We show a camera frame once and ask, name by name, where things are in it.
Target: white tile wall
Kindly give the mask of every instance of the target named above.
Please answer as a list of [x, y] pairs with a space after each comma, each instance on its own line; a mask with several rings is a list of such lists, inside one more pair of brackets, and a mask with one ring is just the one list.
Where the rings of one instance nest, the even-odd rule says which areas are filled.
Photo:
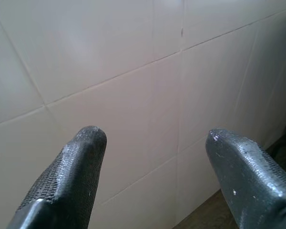
[[284, 130], [286, 0], [0, 0], [0, 228], [85, 125], [90, 228], [171, 229], [219, 188], [209, 129]]

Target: wooden floor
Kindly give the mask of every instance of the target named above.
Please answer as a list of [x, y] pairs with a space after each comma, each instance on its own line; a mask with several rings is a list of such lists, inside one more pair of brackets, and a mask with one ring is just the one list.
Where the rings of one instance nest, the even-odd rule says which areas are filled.
[[173, 229], [238, 229], [238, 226], [218, 191]]

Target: textured grip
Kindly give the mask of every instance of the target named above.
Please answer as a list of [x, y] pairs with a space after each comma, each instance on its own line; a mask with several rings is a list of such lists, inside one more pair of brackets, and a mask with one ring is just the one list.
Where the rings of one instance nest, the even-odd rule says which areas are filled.
[[101, 129], [80, 130], [35, 181], [8, 228], [86, 229], [105, 148]]
[[257, 143], [212, 130], [206, 150], [241, 229], [286, 229], [286, 172]]

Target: dark gray textured object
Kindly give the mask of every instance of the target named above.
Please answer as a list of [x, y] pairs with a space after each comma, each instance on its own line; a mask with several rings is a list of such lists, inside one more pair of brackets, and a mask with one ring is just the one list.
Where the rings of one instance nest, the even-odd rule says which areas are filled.
[[257, 143], [215, 129], [206, 150], [240, 229], [286, 229], [286, 172]]
[[80, 130], [35, 181], [8, 229], [86, 229], [106, 141], [98, 127]]

